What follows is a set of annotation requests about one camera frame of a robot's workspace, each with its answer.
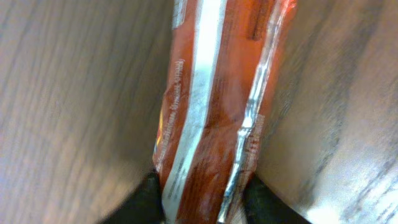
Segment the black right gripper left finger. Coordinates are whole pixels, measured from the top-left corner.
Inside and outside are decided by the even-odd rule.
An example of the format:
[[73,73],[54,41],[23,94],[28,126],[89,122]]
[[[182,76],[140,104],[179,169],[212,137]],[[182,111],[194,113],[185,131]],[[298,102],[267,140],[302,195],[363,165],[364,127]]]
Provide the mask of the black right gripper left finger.
[[165,221],[158,174],[149,172],[102,224],[159,224]]

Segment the red Top chocolate bar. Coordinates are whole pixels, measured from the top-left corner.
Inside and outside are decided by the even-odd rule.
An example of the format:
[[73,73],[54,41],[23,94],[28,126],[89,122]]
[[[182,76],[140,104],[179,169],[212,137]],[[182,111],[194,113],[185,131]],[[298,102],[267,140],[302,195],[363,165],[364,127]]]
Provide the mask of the red Top chocolate bar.
[[177,0],[153,162],[166,223],[230,223],[256,170],[294,0]]

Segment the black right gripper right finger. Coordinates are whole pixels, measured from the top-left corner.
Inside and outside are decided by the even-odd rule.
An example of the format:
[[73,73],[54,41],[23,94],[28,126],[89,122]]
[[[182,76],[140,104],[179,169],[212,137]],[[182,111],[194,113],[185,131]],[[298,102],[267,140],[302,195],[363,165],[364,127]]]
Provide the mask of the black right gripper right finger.
[[251,177],[243,192],[243,205],[248,224],[310,224],[256,175]]

